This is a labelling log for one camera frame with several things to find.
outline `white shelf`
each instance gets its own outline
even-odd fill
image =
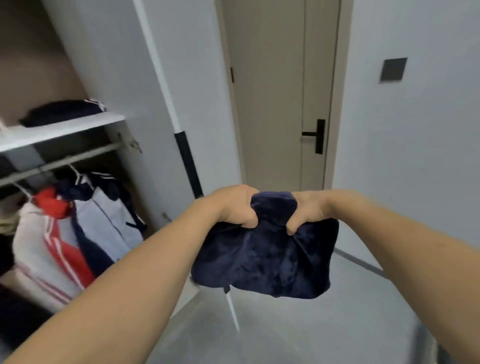
[[[82,130],[96,128],[98,126],[112,124],[125,120],[122,115],[106,111],[100,114],[85,116],[55,124],[25,128],[17,125],[8,130],[0,131],[0,152],[29,146],[44,140],[58,138],[59,136],[81,132]]]

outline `door frame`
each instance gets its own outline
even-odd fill
[[[235,101],[235,89],[231,82],[230,75],[230,53],[228,52],[227,31],[223,17],[222,0],[215,1],[215,10],[218,21],[218,30],[220,32],[220,41],[224,59],[225,73],[228,80],[228,93],[230,106],[232,110],[233,126],[235,129],[235,138],[237,140],[237,149],[240,160],[240,169],[242,181],[246,182],[245,162],[243,159],[243,148],[240,139],[240,125],[237,113],[237,103]],[[338,135],[340,131],[340,118],[342,112],[343,91],[345,75],[347,72],[347,55],[350,41],[350,26],[352,19],[353,0],[339,0],[338,26],[336,34],[334,76],[332,82],[332,99],[330,105],[330,120],[328,130],[326,131],[326,157],[324,169],[324,189],[333,188],[333,176],[335,172],[336,149],[338,145]]]

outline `door handle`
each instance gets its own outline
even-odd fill
[[[324,153],[324,137],[325,137],[325,119],[317,119],[317,131],[316,132],[302,132],[302,136],[314,136],[315,137],[315,153]]]

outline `clothes rod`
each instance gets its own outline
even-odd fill
[[[99,156],[100,154],[104,154],[107,152],[111,152],[112,150],[117,150],[125,146],[124,142],[116,142],[111,143],[106,146],[101,146],[99,148],[95,148],[89,150],[87,152],[83,152],[71,157],[65,157],[63,159],[57,160],[52,163],[45,164],[43,166],[33,168],[31,170],[26,170],[25,172],[17,172],[13,173],[10,176],[4,177],[0,179],[0,187],[12,184],[14,182],[18,182],[24,180],[28,177],[35,176],[37,174],[41,174],[44,172],[48,172],[49,170],[55,170],[60,167],[68,166],[69,164],[79,162],[81,160],[89,159],[92,157]]]

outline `gray tile floor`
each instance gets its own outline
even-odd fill
[[[414,364],[419,322],[393,284],[334,255],[330,290],[315,300],[232,289],[237,333],[221,289],[202,289],[169,323],[154,363]]]

